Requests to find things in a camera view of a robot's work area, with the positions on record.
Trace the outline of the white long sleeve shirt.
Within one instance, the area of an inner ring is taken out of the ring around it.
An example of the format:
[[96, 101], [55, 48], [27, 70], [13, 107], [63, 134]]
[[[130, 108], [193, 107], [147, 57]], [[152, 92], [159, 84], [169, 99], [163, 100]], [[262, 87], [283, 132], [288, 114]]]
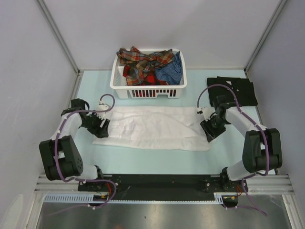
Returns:
[[108, 113], [109, 136], [93, 144], [152, 150], [208, 151], [196, 107], [118, 106]]

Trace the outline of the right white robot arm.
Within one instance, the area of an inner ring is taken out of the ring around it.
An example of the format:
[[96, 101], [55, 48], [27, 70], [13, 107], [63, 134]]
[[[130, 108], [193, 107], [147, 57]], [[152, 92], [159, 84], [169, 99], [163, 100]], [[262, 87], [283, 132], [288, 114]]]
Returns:
[[226, 131], [227, 125], [235, 127], [244, 137], [242, 159], [225, 167], [220, 173], [220, 187], [232, 191], [244, 178], [267, 176], [270, 170], [283, 164], [280, 132], [258, 124], [240, 107], [218, 96], [213, 107], [198, 108], [203, 116], [200, 126], [207, 141], [211, 142]]

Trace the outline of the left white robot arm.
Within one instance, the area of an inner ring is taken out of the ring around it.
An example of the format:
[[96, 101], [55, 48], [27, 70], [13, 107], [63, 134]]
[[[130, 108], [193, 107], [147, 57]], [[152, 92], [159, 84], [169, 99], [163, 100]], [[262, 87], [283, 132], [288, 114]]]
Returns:
[[74, 142], [80, 128], [85, 128], [97, 138], [107, 138], [110, 118], [107, 116], [113, 105], [99, 101], [91, 110], [89, 103], [77, 98], [61, 113], [61, 122], [54, 135], [40, 142], [39, 151], [48, 180], [70, 182], [89, 181], [89, 186], [99, 191], [105, 186], [102, 170], [97, 165], [87, 165]]

